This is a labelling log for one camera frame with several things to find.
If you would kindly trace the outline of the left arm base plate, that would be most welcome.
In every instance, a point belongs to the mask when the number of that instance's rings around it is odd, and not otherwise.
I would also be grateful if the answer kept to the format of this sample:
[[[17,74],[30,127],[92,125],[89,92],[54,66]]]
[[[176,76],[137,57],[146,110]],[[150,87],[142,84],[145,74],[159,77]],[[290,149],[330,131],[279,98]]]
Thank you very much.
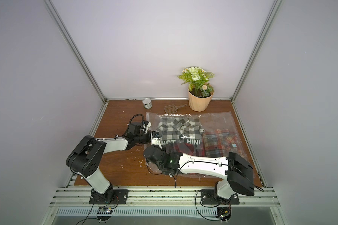
[[[91,190],[89,204],[126,204],[129,190],[108,189],[103,194]]]

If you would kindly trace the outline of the black white checked shirt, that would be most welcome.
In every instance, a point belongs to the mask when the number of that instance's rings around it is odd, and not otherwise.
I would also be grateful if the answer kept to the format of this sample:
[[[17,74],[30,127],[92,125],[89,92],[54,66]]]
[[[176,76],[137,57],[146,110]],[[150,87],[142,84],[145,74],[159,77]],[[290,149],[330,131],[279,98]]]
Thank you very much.
[[[200,145],[205,133],[201,122],[197,118],[181,116],[162,116],[157,131],[161,136],[161,144],[186,143]]]

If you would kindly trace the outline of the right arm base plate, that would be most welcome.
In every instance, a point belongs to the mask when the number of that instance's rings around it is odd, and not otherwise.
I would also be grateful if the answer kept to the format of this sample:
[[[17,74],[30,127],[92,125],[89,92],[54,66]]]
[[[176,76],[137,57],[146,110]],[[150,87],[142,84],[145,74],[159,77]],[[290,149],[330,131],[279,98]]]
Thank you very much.
[[[213,189],[202,189],[200,191],[200,194],[201,194],[201,204],[203,205],[240,204],[237,193],[231,195],[229,199],[218,197]]]

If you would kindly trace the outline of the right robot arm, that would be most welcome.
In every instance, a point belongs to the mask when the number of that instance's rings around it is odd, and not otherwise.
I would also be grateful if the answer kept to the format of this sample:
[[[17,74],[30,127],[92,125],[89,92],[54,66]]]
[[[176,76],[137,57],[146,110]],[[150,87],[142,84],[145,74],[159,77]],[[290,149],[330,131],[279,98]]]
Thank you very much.
[[[254,196],[253,166],[237,153],[207,158],[180,152],[166,153],[158,145],[150,145],[143,156],[165,175],[194,173],[220,178],[215,188],[219,198],[229,199],[235,193]]]

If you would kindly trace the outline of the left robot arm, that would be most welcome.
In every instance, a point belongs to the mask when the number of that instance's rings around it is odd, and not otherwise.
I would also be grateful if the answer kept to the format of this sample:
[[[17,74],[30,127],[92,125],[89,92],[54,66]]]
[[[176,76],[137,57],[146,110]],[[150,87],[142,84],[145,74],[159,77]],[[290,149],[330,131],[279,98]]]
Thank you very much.
[[[151,123],[130,122],[122,136],[94,138],[85,136],[66,159],[71,171],[83,177],[98,194],[105,194],[111,183],[99,168],[102,156],[115,151],[126,151],[139,144],[151,142]]]

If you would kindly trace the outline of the clear plastic vacuum bag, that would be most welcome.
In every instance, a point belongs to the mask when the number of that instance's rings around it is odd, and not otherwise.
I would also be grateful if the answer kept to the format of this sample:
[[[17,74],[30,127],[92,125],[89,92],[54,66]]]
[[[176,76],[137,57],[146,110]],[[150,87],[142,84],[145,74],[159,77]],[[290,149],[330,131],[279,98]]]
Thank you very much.
[[[237,126],[235,124],[235,121],[234,121],[234,118],[231,112],[205,113],[205,114],[194,114],[194,115],[147,113],[146,118],[151,123],[151,126],[149,127],[150,131],[157,131],[159,120],[162,116],[168,116],[168,117],[181,116],[181,117],[188,117],[188,118],[197,118],[200,120],[203,128],[205,129],[205,133],[208,131],[216,130],[216,129],[228,129],[229,131],[235,133],[239,137],[239,132],[238,132]],[[165,148],[167,153],[175,152],[173,150],[173,144],[162,145],[162,147]],[[248,153],[246,154],[247,154],[247,158],[245,158],[245,160],[248,161],[250,155]]]

